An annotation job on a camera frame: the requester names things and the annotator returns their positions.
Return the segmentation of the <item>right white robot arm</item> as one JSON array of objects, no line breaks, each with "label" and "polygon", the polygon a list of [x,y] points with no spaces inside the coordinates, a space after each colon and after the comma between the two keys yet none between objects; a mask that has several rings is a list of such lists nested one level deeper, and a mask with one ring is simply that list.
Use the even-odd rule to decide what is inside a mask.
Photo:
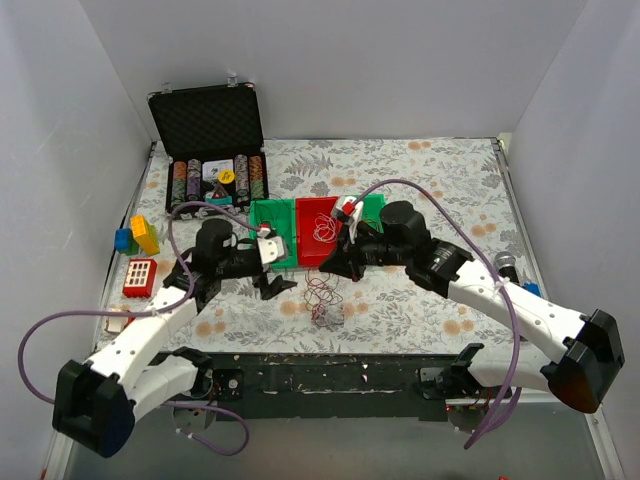
[{"label": "right white robot arm", "polygon": [[586,315],[551,303],[505,277],[468,251],[431,236],[407,201],[385,205],[382,228],[362,220],[353,197],[331,212],[341,224],[324,273],[362,279],[369,266],[402,266],[418,287],[470,307],[512,330],[514,348],[492,353],[466,346],[455,360],[419,386],[426,397],[475,397],[501,386],[549,392],[582,413],[595,412],[624,364],[616,320],[597,310]]}]

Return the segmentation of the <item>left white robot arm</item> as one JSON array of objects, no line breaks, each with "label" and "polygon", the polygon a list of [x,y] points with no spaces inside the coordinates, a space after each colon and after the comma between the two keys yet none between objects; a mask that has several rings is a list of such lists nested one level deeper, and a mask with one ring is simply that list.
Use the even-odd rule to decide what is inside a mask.
[{"label": "left white robot arm", "polygon": [[165,401],[182,393],[205,398],[213,386],[206,354],[182,347],[159,364],[153,359],[220,292],[223,281],[248,277],[263,300],[293,288],[282,276],[267,276],[270,265],[287,254],[285,240],[265,226],[255,238],[237,239],[230,222],[204,221],[194,246],[177,255],[163,286],[133,322],[84,362],[61,368],[53,428],[109,458],[136,423]]}]

